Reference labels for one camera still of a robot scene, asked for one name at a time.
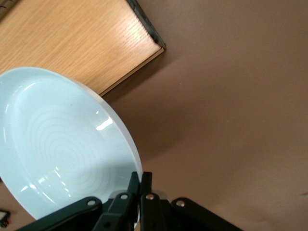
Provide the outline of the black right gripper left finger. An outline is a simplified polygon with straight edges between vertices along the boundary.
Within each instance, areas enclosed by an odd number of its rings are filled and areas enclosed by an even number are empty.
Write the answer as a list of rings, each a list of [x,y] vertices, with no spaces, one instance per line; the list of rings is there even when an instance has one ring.
[[[86,197],[23,227],[24,231],[130,231],[137,220],[139,177],[132,172],[128,188],[102,203]]]

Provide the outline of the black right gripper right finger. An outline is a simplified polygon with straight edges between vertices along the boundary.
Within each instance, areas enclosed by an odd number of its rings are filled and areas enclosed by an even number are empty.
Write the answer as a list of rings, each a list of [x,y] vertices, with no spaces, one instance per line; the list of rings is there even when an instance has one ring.
[[[142,174],[140,186],[142,231],[240,231],[195,201],[180,197],[172,202],[152,190],[152,172]]]

